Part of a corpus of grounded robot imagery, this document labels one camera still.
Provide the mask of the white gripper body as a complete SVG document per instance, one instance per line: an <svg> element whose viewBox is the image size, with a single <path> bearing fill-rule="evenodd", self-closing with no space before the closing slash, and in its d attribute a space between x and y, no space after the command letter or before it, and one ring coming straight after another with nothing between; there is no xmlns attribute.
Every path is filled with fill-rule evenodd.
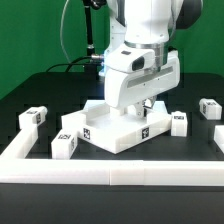
<svg viewBox="0 0 224 224"><path fill-rule="evenodd" d="M125 44L110 53L106 66L104 96L113 108L124 108L175 88L180 81L178 52L168 53L165 65L156 64L153 49Z"/></svg>

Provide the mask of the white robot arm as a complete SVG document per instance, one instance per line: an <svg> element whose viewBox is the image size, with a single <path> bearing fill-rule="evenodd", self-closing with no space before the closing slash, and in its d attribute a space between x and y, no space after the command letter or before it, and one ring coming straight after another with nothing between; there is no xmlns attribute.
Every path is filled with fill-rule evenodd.
<svg viewBox="0 0 224 224"><path fill-rule="evenodd" d="M112 116L142 117L146 102L178 85L178 52L169 42L177 29L197 21L202 8L203 0L117 0L124 40L104 61L104 96Z"/></svg>

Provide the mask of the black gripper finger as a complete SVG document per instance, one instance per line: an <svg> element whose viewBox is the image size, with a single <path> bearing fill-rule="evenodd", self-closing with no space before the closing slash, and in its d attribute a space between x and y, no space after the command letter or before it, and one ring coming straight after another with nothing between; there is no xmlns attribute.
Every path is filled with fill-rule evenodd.
<svg viewBox="0 0 224 224"><path fill-rule="evenodd" d="M126 114L125 108L113 108L110 107L110 115L111 116L123 116Z"/></svg>
<svg viewBox="0 0 224 224"><path fill-rule="evenodd" d="M147 115L148 110L153 108L155 101L156 101L156 97L153 96L136 103L135 104L136 115L138 117L145 117Z"/></svg>

